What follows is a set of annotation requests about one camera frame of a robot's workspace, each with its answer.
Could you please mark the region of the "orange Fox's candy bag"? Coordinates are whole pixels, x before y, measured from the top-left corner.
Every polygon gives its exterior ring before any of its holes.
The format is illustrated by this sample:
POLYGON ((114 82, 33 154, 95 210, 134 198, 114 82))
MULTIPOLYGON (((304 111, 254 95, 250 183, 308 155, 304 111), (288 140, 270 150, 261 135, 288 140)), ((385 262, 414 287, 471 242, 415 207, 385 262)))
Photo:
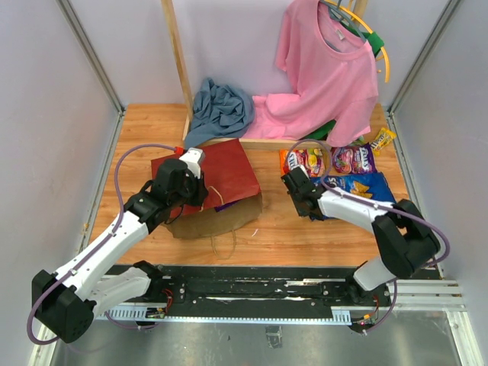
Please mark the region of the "orange Fox's candy bag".
POLYGON ((319 148, 294 149, 292 152, 282 149, 279 157, 282 175, 298 165, 302 165, 311 178, 321 177, 326 172, 325 153, 319 148))

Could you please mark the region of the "small purple candy bag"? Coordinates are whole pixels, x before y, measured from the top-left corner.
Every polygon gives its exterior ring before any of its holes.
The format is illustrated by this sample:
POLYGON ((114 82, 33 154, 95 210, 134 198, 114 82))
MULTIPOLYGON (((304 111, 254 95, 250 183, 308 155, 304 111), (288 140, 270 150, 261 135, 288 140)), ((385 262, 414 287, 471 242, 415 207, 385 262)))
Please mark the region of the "small purple candy bag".
POLYGON ((237 204, 238 202, 239 202, 239 200, 237 200, 237 201, 232 201, 232 202, 229 202, 229 203, 226 203, 226 204, 222 204, 222 205, 220 205, 220 206, 216 206, 216 207, 214 208, 214 210, 215 210, 216 212, 220 212, 220 211, 225 210, 225 209, 227 209, 227 208, 229 208, 229 207, 232 207, 233 205, 237 204))

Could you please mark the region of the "red brown paper bag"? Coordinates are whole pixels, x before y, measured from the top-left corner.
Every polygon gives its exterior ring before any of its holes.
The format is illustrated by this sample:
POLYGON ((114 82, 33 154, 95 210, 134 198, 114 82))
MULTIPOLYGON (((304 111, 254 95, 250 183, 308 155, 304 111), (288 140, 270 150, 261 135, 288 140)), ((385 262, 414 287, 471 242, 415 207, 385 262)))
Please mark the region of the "red brown paper bag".
POLYGON ((255 221, 262 213, 262 190, 246 152, 238 139, 202 148, 201 164, 208 196, 201 207, 173 210, 168 223, 157 231, 172 239, 208 239, 220 260, 229 260, 236 251, 237 230, 255 221), (239 202, 220 212, 214 208, 239 202))

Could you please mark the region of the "purple Fox's candy bag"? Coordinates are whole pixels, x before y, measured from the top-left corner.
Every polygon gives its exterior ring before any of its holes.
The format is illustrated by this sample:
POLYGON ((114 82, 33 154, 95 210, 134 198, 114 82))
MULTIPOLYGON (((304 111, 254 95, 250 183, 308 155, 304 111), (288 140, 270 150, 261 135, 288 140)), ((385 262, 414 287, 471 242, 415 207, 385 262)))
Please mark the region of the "purple Fox's candy bag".
POLYGON ((374 154, 369 143, 332 149, 332 166, 342 174, 363 175, 376 173, 374 154))

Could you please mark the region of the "blue snack bag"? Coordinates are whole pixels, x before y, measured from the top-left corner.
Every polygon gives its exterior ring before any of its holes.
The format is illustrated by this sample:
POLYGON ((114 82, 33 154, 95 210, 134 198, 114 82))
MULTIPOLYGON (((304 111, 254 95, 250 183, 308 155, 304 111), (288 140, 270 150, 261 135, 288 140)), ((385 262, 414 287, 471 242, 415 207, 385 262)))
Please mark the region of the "blue snack bag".
POLYGON ((350 175, 328 175, 325 179, 327 185, 341 188, 349 194, 359 197, 396 203, 392 191, 382 172, 350 175))

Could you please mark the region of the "green snack bag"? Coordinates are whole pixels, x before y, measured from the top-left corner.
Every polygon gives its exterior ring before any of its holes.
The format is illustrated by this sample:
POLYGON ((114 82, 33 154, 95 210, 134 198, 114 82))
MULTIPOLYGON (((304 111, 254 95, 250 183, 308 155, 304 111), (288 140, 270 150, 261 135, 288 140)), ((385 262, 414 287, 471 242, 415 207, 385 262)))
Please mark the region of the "green snack bag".
POLYGON ((355 141, 350 143, 349 146, 363 146, 364 144, 366 144, 366 140, 363 136, 360 136, 355 141))

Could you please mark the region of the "yellow M&M's candy bag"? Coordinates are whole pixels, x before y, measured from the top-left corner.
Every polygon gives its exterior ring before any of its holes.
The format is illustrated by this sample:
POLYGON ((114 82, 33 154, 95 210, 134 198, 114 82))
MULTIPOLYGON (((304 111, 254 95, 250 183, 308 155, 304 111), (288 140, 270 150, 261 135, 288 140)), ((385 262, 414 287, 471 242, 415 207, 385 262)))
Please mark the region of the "yellow M&M's candy bag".
POLYGON ((382 127, 374 140, 370 143, 373 154, 379 156, 380 151, 392 143, 396 138, 396 133, 386 127, 382 127))

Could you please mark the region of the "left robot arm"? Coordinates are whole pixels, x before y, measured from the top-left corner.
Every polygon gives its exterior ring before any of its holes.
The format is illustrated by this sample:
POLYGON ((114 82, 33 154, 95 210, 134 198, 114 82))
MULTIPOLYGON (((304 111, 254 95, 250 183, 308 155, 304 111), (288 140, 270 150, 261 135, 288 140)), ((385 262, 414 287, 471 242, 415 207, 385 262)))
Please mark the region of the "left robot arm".
POLYGON ((40 271, 32 280, 33 312, 57 339, 72 343, 93 320, 129 299, 153 302, 166 292, 162 272, 146 261, 108 280, 115 262, 159 225, 171 223, 175 209, 203 204, 208 195, 201 164, 204 152, 189 149, 166 159, 156 177, 130 197, 112 224, 74 259, 52 274, 40 271))

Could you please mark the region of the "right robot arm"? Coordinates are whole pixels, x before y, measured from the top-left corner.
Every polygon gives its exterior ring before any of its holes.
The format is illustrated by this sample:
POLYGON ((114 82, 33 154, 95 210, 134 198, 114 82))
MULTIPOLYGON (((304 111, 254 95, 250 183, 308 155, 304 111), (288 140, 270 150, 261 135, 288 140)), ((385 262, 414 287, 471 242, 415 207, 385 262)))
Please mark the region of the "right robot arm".
POLYGON ((377 287, 389 281, 411 278, 441 249, 434 226, 412 201, 375 201, 325 181, 316 185, 300 166, 281 180, 299 216, 343 220, 374 235, 379 256, 357 267, 345 280, 345 295, 355 305, 366 303, 377 287))

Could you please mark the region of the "crumpled blue cloth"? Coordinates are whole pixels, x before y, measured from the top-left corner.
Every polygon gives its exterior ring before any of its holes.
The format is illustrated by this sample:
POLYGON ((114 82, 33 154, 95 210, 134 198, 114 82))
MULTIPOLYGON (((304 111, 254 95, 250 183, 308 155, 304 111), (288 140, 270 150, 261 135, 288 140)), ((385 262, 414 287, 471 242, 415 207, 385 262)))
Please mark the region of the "crumpled blue cloth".
POLYGON ((241 88, 205 78, 194 96, 187 149, 216 138, 240 138, 255 118, 252 97, 241 88))

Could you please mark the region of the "pink t-shirt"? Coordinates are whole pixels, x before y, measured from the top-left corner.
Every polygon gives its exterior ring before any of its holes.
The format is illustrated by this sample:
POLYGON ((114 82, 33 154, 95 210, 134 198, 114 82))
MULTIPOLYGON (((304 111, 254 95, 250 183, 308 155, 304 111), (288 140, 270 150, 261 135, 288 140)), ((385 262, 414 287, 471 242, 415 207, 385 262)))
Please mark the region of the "pink t-shirt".
POLYGON ((290 93, 254 96, 249 139, 299 140, 335 121, 326 142, 347 146, 369 133, 378 99, 376 61, 366 40, 331 19, 321 1, 294 1, 281 25, 275 65, 290 93))

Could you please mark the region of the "yellow clothes hanger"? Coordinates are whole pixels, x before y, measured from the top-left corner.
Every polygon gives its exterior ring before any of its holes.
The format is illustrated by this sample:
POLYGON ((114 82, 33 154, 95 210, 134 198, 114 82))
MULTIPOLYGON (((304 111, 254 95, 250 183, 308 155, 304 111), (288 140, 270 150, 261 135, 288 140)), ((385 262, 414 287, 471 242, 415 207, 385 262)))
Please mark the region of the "yellow clothes hanger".
POLYGON ((330 5, 331 18, 364 42, 367 42, 372 50, 376 62, 384 61, 384 82, 390 81, 390 58, 386 51, 384 41, 363 20, 368 1, 348 1, 342 5, 342 1, 326 1, 330 5))

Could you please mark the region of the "grey clothes hanger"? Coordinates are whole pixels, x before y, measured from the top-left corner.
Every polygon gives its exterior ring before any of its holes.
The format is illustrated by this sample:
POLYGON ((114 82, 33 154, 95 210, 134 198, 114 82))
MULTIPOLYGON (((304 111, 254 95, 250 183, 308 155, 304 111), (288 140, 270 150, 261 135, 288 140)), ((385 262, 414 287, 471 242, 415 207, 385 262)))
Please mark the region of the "grey clothes hanger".
POLYGON ((332 50, 338 53, 352 53, 359 50, 367 38, 358 26, 346 17, 338 5, 320 1, 317 6, 317 22, 319 33, 332 50))

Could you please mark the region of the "wooden clothes rack frame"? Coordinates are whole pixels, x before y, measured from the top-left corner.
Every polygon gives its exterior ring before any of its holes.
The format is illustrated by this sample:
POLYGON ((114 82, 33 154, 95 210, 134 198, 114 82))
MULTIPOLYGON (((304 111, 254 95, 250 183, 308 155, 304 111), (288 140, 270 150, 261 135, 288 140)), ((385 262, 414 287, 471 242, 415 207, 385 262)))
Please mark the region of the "wooden clothes rack frame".
MULTIPOLYGON (((170 41, 172 45, 172 52, 175 58, 175 65, 178 71, 178 77, 183 92, 185 106, 187 108, 187 117, 183 129, 184 139, 190 130, 190 122, 192 119, 193 95, 188 78, 188 71, 185 64, 184 52, 181 45, 180 35, 178 31, 178 23, 175 15, 174 5, 171 0, 161 0, 163 14, 169 30, 170 41)), ((367 0, 350 1, 347 7, 341 6, 342 1, 337 1, 336 4, 340 10, 348 13, 349 19, 353 19, 353 25, 361 24, 363 28, 371 32, 371 28, 362 20, 365 9, 368 6, 367 0)), ((291 148, 295 141, 292 140, 257 140, 257 139, 240 139, 239 140, 245 149, 264 149, 264 150, 279 150, 291 148)))

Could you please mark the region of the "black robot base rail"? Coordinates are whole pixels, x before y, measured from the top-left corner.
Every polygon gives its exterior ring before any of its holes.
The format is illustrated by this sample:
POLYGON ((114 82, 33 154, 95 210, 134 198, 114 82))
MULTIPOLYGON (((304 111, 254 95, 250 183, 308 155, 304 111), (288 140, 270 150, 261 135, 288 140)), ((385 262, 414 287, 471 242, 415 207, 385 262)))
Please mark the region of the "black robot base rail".
POLYGON ((328 319, 333 307, 369 312, 391 304, 387 286, 349 289, 352 268, 158 265, 162 292, 132 302, 163 304, 170 291, 173 317, 252 321, 328 319))

